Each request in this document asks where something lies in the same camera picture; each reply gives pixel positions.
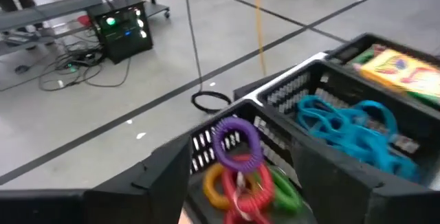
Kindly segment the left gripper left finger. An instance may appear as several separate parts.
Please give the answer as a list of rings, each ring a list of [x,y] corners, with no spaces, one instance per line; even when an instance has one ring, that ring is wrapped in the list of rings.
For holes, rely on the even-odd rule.
[[[176,139],[95,188],[1,191],[1,224],[178,223],[192,146]]]

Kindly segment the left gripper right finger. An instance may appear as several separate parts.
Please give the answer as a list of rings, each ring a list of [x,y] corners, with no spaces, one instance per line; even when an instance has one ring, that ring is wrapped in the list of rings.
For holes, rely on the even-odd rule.
[[[439,192],[382,172],[312,139],[291,145],[319,223],[439,224]]]

